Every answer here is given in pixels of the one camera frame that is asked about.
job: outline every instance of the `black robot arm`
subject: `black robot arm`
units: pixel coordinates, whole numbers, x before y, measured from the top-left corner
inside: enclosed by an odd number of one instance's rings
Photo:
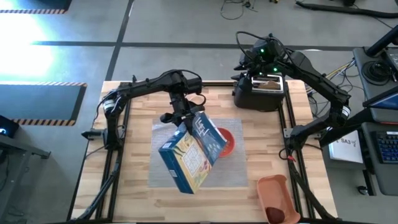
[[[238,34],[247,34],[258,38],[259,40],[248,51],[243,51],[239,61],[239,66],[235,70],[245,70],[245,82],[239,82],[241,89],[251,90],[251,77],[266,75],[268,73],[280,72],[283,76],[302,80],[312,87],[321,96],[330,101],[330,110],[326,115],[302,126],[293,128],[288,138],[289,148],[294,151],[301,149],[308,136],[317,133],[327,127],[343,126],[348,119],[350,108],[348,100],[351,97],[346,91],[340,89],[326,75],[321,75],[313,67],[309,59],[301,52],[285,48],[280,40],[270,34],[267,37],[258,37],[256,35],[239,31]]]
[[[351,112],[348,106],[348,100],[351,96],[327,79],[326,75],[317,72],[303,53],[296,51],[288,53],[284,58],[275,58],[275,68],[283,75],[302,80],[330,102],[330,109],[324,116],[305,126],[298,125],[293,128],[288,139],[289,147],[301,149],[309,135],[327,127],[335,128],[345,124]]]
[[[115,90],[109,92],[103,99],[104,113],[107,128],[103,133],[105,149],[115,150],[121,147],[121,138],[118,132],[119,116],[124,110],[126,103],[138,96],[144,96],[158,91],[166,91],[170,95],[171,105],[174,112],[166,113],[160,117],[163,123],[173,123],[179,126],[182,122],[192,132],[192,119],[195,112],[203,111],[202,105],[188,101],[185,95],[201,93],[201,78],[187,80],[182,72],[185,70],[170,70],[153,79],[136,82],[122,83]]]

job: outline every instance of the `cereal box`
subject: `cereal box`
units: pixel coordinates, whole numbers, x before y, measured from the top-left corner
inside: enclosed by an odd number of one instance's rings
[[[225,145],[226,139],[202,112],[196,113],[192,135],[182,123],[159,153],[178,189],[182,193],[194,194]]]

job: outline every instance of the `yellow black striped tape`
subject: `yellow black striped tape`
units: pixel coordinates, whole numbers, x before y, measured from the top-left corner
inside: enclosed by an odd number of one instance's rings
[[[18,14],[64,14],[64,9],[0,9],[0,13],[18,13]]]
[[[59,85],[59,86],[84,86],[87,87],[87,83],[81,82],[0,82],[1,85]]]
[[[20,125],[39,125],[39,126],[73,126],[75,120],[57,120],[57,119],[12,119],[11,121]]]

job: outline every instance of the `orange bowl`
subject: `orange bowl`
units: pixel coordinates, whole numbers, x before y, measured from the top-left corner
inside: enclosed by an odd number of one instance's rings
[[[233,152],[234,147],[235,147],[234,136],[232,135],[232,133],[230,131],[228,131],[225,128],[218,128],[218,130],[224,136],[224,138],[227,140],[225,148],[220,153],[220,157],[229,156]]]

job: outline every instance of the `wooden table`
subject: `wooden table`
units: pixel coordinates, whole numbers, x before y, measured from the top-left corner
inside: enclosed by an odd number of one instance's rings
[[[304,84],[298,80],[289,80],[288,83],[296,122],[307,124],[312,120],[312,114]],[[101,97],[118,85],[119,82],[104,82]],[[279,150],[284,147],[279,115],[277,111],[261,113],[237,108],[233,103],[231,91],[231,87],[204,88],[203,94],[207,97],[206,114],[211,118],[242,120],[248,187],[203,187],[195,195],[182,194],[176,187],[148,188],[152,122],[159,119],[163,113],[171,112],[172,108],[167,93],[142,96],[133,99],[131,104],[114,222],[266,221],[256,193],[257,180],[264,176],[283,174],[289,179],[287,186],[291,192],[287,162],[278,157]],[[287,109],[284,111],[287,124],[290,124]],[[105,124],[100,110],[95,128],[105,128]],[[308,143],[318,145],[315,140],[308,140]],[[102,140],[90,142],[88,153],[102,144]],[[105,157],[106,151],[100,150],[85,161],[72,217],[81,215],[98,193]],[[303,149],[303,158],[312,192],[320,203],[336,216],[322,152],[306,146]],[[307,214],[301,190],[300,197],[304,214]],[[107,212],[108,203],[106,200],[104,214]]]

